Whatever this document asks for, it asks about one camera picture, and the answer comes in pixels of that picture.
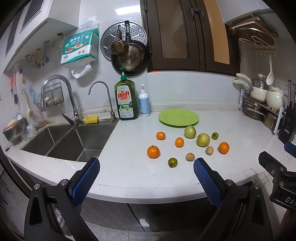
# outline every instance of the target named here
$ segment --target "screw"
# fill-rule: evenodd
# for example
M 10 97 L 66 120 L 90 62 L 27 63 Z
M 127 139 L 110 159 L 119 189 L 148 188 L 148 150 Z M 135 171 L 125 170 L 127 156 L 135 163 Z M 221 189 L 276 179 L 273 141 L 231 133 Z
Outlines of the screw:
M 227 179 L 225 182 L 226 182 L 226 184 L 227 184 L 228 186 L 232 186 L 232 185 L 233 185 L 233 181 L 230 180 L 230 179 Z
M 254 183 L 254 188 L 260 189 L 260 185 L 258 183 Z
M 35 190 L 37 190 L 39 187 L 40 187 L 40 184 L 39 183 L 37 183 L 37 184 L 34 185 L 34 189 Z
M 67 185 L 67 183 L 68 183 L 68 180 L 67 180 L 67 179 L 63 179 L 63 180 L 60 181 L 60 184 L 61 184 L 62 186 Z

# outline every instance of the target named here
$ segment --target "sink basin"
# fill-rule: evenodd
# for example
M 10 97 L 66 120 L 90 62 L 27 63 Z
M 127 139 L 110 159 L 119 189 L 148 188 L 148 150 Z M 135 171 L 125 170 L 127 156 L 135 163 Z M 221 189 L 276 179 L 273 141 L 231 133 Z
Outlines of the sink basin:
M 98 157 L 116 123 L 109 121 L 81 126 L 51 126 L 44 129 L 22 150 L 58 159 L 87 162 Z

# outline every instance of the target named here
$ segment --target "tangerine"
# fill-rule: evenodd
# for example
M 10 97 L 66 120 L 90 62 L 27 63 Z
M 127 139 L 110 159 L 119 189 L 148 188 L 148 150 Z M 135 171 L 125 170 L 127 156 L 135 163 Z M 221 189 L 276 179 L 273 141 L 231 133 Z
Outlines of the tangerine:
M 147 149 L 147 155 L 150 158 L 157 158 L 157 157 L 159 157 L 159 155 L 160 155 L 159 148 L 157 146 L 154 146 L 154 145 L 148 147 L 148 149 Z
M 229 145 L 227 142 L 221 142 L 219 145 L 219 151 L 222 154 L 226 154 L 229 151 Z
M 182 146 L 184 146 L 184 140 L 183 140 L 183 138 L 182 138 L 182 137 L 178 137 L 178 138 L 175 140 L 175 145 L 176 145 L 177 147 L 182 147 Z
M 165 139 L 165 133 L 160 131 L 156 133 L 156 138 L 159 140 L 164 140 Z

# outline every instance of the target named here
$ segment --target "window latch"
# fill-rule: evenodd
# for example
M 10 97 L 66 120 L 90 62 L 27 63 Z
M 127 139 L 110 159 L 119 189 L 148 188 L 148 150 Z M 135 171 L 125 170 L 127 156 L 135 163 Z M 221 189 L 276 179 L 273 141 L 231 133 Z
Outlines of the window latch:
M 189 7 L 190 11 L 191 11 L 191 16 L 194 18 L 194 13 L 198 13 L 202 19 L 205 19 L 205 15 L 204 12 L 198 8 L 198 7 Z

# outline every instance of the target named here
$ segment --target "dish soap bottle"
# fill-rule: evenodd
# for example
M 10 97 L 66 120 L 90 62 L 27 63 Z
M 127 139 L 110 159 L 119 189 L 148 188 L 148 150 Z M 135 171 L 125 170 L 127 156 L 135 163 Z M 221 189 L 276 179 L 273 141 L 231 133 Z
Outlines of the dish soap bottle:
M 141 85 L 141 94 L 139 94 L 139 107 L 141 116 L 150 115 L 149 95 L 144 90 L 144 85 Z
M 122 76 L 114 86 L 118 115 L 122 121 L 135 120 L 138 118 L 135 83 L 124 75 L 124 67 L 120 70 Z

